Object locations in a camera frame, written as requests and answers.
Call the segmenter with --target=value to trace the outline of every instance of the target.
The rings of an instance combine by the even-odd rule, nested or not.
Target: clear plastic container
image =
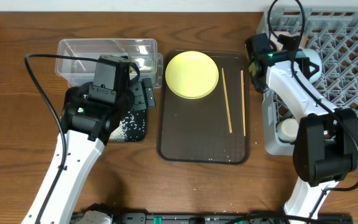
[[[154,88],[161,87],[162,55],[157,53],[154,39],[64,39],[59,43],[57,54],[95,59],[103,54],[129,56],[139,67],[140,78],[151,78]],[[95,62],[56,59],[55,72],[65,78],[69,86],[92,82],[95,69]]]

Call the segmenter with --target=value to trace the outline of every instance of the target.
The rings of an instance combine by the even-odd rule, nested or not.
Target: chopstick
[[[244,76],[241,70],[241,102],[242,102],[242,127],[244,128],[244,136],[246,136],[246,107],[244,104]]]
[[[226,81],[225,81],[225,79],[224,79],[224,71],[223,71],[223,68],[222,68],[222,78],[223,78],[224,99],[226,100],[227,121],[229,122],[229,131],[230,131],[230,133],[232,133],[233,130],[231,129],[229,102],[228,102],[228,100],[227,100]]]

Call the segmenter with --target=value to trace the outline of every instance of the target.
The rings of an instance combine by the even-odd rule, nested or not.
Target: black and white speckled object
[[[131,111],[124,117],[119,127],[114,130],[109,141],[137,142],[143,140],[146,134],[146,111]]]

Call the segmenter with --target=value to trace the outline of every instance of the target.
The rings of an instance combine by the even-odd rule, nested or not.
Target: green tape
[[[154,217],[154,224],[162,224],[162,218],[161,217]]]

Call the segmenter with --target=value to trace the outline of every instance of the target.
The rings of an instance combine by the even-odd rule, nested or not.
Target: white wall
[[[273,0],[0,0],[0,11],[257,12]],[[358,7],[358,0],[301,0],[304,7]],[[278,6],[296,6],[280,0]]]

